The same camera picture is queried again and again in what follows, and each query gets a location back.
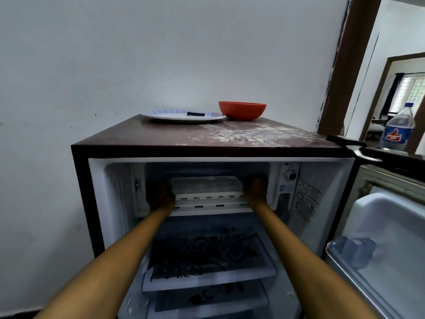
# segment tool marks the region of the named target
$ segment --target red thumb logo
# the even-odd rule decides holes
[[[389,141],[394,141],[394,142],[400,142],[401,140],[401,134],[398,133],[398,129],[395,128],[394,131],[390,132],[387,134],[387,136],[385,137],[385,139],[389,140]]]

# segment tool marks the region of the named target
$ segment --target forearm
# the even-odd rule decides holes
[[[149,244],[168,214],[162,210],[149,214],[91,261],[37,319],[115,318]]]
[[[256,210],[309,319],[375,319],[374,312],[336,272],[268,208]]]

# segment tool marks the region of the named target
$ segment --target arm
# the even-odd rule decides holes
[[[115,318],[149,244],[174,203],[175,196],[167,184],[157,185],[149,202],[153,211],[92,260],[36,318]]]
[[[270,210],[264,179],[249,179],[244,192],[273,242],[307,318],[378,318],[357,292]]]

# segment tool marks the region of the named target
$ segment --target plate with blue pattern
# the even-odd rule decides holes
[[[225,115],[215,112],[190,111],[190,113],[197,113],[198,115],[188,115],[187,111],[185,110],[155,110],[141,115],[143,117],[150,117],[151,119],[180,122],[210,122],[219,121],[226,118]]]

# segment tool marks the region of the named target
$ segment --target blue sticker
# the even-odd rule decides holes
[[[381,139],[385,142],[405,144],[412,133],[413,128],[396,128],[394,126],[385,127]]]

